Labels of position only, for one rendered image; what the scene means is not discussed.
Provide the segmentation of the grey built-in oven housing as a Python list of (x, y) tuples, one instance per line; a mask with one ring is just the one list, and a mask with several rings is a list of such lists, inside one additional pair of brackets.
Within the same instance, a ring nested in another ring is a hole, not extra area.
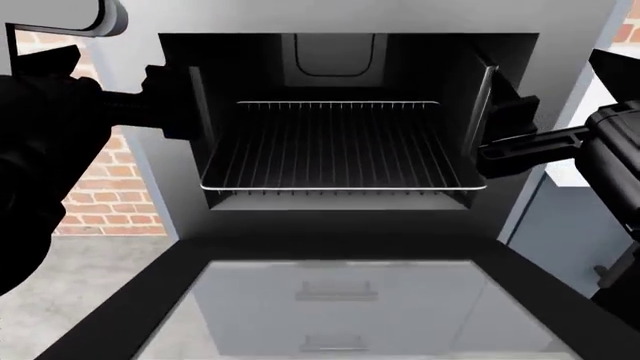
[[(127, 29), (87, 46), (107, 89), (138, 92), (147, 65), (162, 65), (163, 33), (262, 32), (533, 32), (531, 56), (514, 47), (526, 68), (516, 86), (538, 95), (536, 121), (542, 128), (566, 125), (587, 89), (587, 58), (608, 47), (633, 0), (119, 0)], [(544, 173), (493, 180), (470, 209), (459, 211), (288, 212), (211, 210), (199, 187), (189, 144), (168, 140), (160, 131), (122, 130), (156, 212), (171, 239), (192, 239), (226, 229), (388, 230), (398, 225), (421, 233), (473, 234), (505, 241)]]

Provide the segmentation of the white countertop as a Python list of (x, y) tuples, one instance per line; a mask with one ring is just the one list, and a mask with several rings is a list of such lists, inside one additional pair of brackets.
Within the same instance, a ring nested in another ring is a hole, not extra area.
[(589, 188), (590, 185), (579, 173), (573, 159), (555, 161), (546, 165), (547, 176), (559, 188)]

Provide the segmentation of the chrome wire oven rack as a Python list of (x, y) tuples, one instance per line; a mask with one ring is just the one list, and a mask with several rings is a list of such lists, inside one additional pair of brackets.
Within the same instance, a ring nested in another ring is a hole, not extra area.
[(467, 194), (486, 187), (438, 134), (434, 101), (240, 101), (206, 191)]

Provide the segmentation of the black glass oven door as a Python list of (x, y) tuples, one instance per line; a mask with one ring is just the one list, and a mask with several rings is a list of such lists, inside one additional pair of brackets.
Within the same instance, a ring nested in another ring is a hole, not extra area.
[(640, 332), (503, 243), (409, 234), (179, 240), (35, 360), (133, 360), (214, 260), (469, 260), (582, 360), (640, 360)]

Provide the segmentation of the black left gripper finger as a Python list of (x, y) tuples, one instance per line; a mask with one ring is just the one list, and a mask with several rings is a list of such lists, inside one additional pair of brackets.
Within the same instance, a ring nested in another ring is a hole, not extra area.
[(31, 77), (70, 77), (81, 53), (76, 45), (43, 50), (12, 59), (12, 74)]
[(98, 108), (112, 125), (155, 128), (167, 139), (197, 140), (201, 116), (186, 67), (149, 65), (141, 92), (104, 91)]

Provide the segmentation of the blue-grey cabinet door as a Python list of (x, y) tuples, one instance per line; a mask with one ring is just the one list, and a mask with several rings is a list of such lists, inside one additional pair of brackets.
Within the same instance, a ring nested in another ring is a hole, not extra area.
[(589, 194), (589, 185), (577, 175), (550, 176), (537, 169), (526, 179), (511, 209), (498, 240), (506, 245), (523, 245), (533, 239), (536, 227), (556, 227), (571, 200)]

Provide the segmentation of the curved grey black bar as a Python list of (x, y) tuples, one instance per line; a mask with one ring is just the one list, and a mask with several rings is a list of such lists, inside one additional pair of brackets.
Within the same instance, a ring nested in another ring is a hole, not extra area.
[(88, 38), (124, 32), (128, 15), (119, 0), (0, 0), (0, 25)]

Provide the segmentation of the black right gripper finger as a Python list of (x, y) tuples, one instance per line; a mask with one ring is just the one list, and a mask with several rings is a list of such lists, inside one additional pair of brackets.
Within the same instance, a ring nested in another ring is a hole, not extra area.
[(490, 108), (476, 167), (487, 179), (524, 173), (540, 164), (574, 158), (586, 139), (584, 126), (539, 133), (539, 99), (519, 98)]
[(640, 107), (640, 59), (594, 49), (589, 64), (617, 104)]

